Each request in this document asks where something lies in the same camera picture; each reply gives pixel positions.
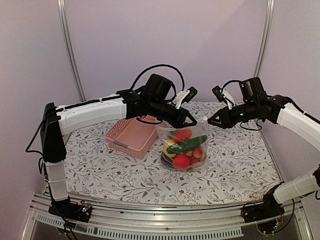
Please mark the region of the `green toy cucumber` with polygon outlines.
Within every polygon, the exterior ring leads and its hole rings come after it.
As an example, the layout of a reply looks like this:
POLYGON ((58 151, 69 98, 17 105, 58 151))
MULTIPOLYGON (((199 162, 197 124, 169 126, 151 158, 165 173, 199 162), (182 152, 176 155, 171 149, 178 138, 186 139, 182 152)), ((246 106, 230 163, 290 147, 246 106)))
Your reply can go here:
POLYGON ((169 146, 166 151, 168 154, 184 154, 199 147, 201 144, 205 143, 207 139, 207 135, 190 138, 185 142, 180 142, 169 146))

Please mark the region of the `clear zip top bag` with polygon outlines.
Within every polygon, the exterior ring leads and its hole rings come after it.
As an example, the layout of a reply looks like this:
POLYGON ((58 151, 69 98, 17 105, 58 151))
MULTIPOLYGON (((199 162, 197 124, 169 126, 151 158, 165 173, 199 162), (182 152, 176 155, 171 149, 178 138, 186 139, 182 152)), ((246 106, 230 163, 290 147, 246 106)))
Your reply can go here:
POLYGON ((163 145, 160 162, 164 168, 176 171, 198 171, 205 166, 209 143, 207 118, 197 119, 194 126, 174 128, 167 122, 156 127, 163 145))

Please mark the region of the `purple toy eggplant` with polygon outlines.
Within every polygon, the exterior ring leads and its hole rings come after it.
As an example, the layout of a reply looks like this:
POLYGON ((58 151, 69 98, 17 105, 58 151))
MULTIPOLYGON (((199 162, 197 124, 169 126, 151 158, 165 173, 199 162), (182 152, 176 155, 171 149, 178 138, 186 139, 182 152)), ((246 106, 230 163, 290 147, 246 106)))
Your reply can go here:
POLYGON ((160 161, 162 163, 162 165, 168 169, 173 169, 174 166, 173 166, 173 159, 168 157, 167 155, 165 154, 162 154, 161 157, 160 157, 160 161))

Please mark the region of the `pink plastic basket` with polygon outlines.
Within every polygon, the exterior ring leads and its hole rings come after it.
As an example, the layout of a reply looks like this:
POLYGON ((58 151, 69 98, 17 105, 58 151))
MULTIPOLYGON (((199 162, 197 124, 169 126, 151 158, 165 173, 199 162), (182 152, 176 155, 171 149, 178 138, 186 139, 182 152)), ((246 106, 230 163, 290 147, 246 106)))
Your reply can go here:
POLYGON ((142 160, 157 140, 158 134, 154 124, 132 118, 116 122, 105 138, 111 148, 142 160))

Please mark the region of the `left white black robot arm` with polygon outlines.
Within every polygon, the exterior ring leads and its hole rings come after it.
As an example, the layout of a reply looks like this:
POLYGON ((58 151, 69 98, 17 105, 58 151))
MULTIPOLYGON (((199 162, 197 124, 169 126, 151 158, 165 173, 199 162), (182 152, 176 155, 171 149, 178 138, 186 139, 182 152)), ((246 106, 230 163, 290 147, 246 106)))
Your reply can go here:
POLYGON ((75 211, 66 184, 64 160, 67 151, 64 135, 106 121, 147 115, 166 121, 176 129, 194 126, 197 121, 181 105, 189 102, 196 94, 197 90, 191 87, 182 90, 173 99, 166 100, 159 99, 154 93, 137 93, 126 89, 77 104, 61 107, 56 107, 54 103, 47 104, 35 133, 40 135, 40 155, 55 209, 63 217, 70 217, 75 211))

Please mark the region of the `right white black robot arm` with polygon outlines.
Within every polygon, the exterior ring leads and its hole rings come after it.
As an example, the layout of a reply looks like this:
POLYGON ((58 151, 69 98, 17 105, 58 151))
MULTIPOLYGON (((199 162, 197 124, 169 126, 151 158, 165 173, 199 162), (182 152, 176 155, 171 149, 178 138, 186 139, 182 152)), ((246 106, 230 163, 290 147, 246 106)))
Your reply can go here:
MULTIPOLYGON (((320 149, 320 124, 313 120, 289 97, 275 95, 260 102, 250 102, 236 105, 233 108, 224 107, 211 116, 207 122, 210 125, 230 129, 241 122, 254 119, 268 120, 284 127, 316 150, 320 149)), ((282 183, 263 196, 258 213, 262 218, 269 218, 278 210, 278 205, 298 197, 308 196, 320 190, 320 168, 282 183)))

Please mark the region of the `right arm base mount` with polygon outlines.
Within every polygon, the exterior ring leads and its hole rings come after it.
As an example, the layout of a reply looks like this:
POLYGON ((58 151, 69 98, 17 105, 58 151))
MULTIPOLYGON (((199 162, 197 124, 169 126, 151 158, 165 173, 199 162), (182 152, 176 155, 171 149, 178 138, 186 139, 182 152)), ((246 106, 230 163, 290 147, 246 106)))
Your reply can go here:
POLYGON ((283 206, 270 201, 263 203, 248 202, 240 211, 245 223, 256 223, 258 231, 263 235, 272 235, 283 222, 285 210, 283 206))

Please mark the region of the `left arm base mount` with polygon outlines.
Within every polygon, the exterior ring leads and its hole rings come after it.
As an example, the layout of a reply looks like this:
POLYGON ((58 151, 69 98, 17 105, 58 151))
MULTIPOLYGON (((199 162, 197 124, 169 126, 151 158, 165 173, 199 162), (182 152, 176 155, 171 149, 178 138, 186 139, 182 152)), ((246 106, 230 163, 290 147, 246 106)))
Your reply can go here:
POLYGON ((73 203, 68 197, 60 201, 52 200, 48 212, 63 219, 88 223, 92 214, 92 205, 84 200, 73 203))

